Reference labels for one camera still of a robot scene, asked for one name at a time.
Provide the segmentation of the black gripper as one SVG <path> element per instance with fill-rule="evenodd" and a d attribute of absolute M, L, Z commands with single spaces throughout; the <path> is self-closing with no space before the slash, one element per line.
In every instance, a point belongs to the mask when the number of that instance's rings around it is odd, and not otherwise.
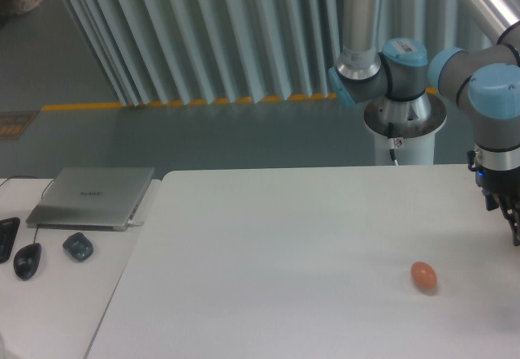
<path fill-rule="evenodd" d="M 519 149 L 467 152 L 468 169 L 475 173 L 487 211 L 500 209 L 508 221 L 513 245 L 519 246 Z"/>

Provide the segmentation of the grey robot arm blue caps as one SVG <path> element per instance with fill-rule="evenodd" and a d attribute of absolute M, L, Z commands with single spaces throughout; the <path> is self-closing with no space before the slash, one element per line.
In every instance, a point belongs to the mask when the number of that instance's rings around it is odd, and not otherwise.
<path fill-rule="evenodd" d="M 365 102 L 376 160 L 419 164 L 414 147 L 444 125 L 444 100 L 471 121 L 470 171 L 488 210 L 500 210 L 519 236 L 519 0 L 459 0 L 492 45 L 475 53 L 451 48 L 429 58 L 407 37 L 378 46 L 382 0 L 343 0 L 343 48 L 329 71 L 346 105 Z"/>

